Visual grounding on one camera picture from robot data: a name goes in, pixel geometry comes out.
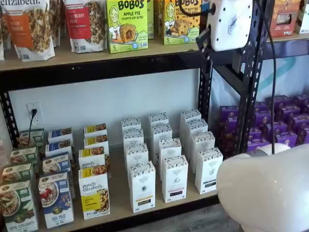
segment white device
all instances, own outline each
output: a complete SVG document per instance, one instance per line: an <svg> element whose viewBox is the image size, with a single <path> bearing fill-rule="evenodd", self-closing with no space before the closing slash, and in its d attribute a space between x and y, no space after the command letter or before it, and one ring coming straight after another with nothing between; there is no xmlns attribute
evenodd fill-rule
<svg viewBox="0 0 309 232"><path fill-rule="evenodd" d="M245 232L309 229L309 144L271 145L226 159L217 174L220 203Z"/></svg>
<svg viewBox="0 0 309 232"><path fill-rule="evenodd" d="M252 0L210 0L215 4L214 15L208 14L207 27L211 27L211 46L219 52L244 47L248 41Z"/></svg>

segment bobo's box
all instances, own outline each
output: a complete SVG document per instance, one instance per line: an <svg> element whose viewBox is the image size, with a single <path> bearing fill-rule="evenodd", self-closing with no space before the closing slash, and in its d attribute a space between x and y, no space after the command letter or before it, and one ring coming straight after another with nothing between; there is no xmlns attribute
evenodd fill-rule
<svg viewBox="0 0 309 232"><path fill-rule="evenodd" d="M111 53L148 48L147 0L107 0Z"/></svg>
<svg viewBox="0 0 309 232"><path fill-rule="evenodd" d="M179 8L182 5L188 13L201 11L201 0L163 0L162 31L164 45L195 43L199 35L199 16L187 17Z"/></svg>
<svg viewBox="0 0 309 232"><path fill-rule="evenodd" d="M48 229L74 221L67 172L41 176L39 192Z"/></svg>

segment pie image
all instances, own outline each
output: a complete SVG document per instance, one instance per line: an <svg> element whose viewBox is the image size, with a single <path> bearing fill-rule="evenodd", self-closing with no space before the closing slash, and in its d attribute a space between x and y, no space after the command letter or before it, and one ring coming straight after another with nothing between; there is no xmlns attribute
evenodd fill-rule
<svg viewBox="0 0 309 232"><path fill-rule="evenodd" d="M85 4L89 9L90 32L91 37L86 41L89 43L99 44L104 40L105 23L104 23L104 9L96 1Z"/></svg>
<svg viewBox="0 0 309 232"><path fill-rule="evenodd" d="M132 24L124 24L120 27L120 37L124 43L135 40L136 28Z"/></svg>

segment granola bag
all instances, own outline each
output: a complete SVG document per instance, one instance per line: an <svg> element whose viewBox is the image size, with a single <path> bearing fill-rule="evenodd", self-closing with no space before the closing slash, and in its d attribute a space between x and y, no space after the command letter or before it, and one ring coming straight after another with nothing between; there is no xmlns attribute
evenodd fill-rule
<svg viewBox="0 0 309 232"><path fill-rule="evenodd" d="M22 61L55 56L49 24L49 0L2 0L4 19Z"/></svg>
<svg viewBox="0 0 309 232"><path fill-rule="evenodd" d="M72 52L98 52L107 47L105 0L63 0Z"/></svg>

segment granola box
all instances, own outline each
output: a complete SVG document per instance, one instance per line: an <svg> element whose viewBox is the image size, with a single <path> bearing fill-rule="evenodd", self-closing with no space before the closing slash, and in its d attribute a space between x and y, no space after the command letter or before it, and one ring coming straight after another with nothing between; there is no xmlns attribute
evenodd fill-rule
<svg viewBox="0 0 309 232"><path fill-rule="evenodd" d="M9 232L37 231L38 214L30 180L2 184L0 210Z"/></svg>
<svg viewBox="0 0 309 232"><path fill-rule="evenodd" d="M18 58L40 61L55 56L49 0L2 0L0 5Z"/></svg>
<svg viewBox="0 0 309 232"><path fill-rule="evenodd" d="M78 175L84 219L109 215L111 210L106 167L100 165L82 169Z"/></svg>
<svg viewBox="0 0 309 232"><path fill-rule="evenodd" d="M201 0L164 0L162 23L164 45L196 42L200 16L184 15L180 11L179 4L188 13L198 13L201 11L201 2Z"/></svg>
<svg viewBox="0 0 309 232"><path fill-rule="evenodd" d="M40 176L39 192L48 229L74 221L67 172Z"/></svg>
<svg viewBox="0 0 309 232"><path fill-rule="evenodd" d="M64 0L72 52L98 52L107 47L106 0Z"/></svg>
<svg viewBox="0 0 309 232"><path fill-rule="evenodd" d="M222 162L223 155L217 147L198 153L195 186L199 194L217 189L217 173Z"/></svg>
<svg viewBox="0 0 309 232"><path fill-rule="evenodd" d="M148 48L147 0L107 0L111 53Z"/></svg>
<svg viewBox="0 0 309 232"><path fill-rule="evenodd" d="M84 139L84 147L85 149L91 149L96 147L103 147L104 153L109 154L109 146L108 146L108 138L107 135L99 135L94 138Z"/></svg>
<svg viewBox="0 0 309 232"><path fill-rule="evenodd" d="M84 128L85 139L93 138L93 137L105 135L105 134L107 135L105 123Z"/></svg>

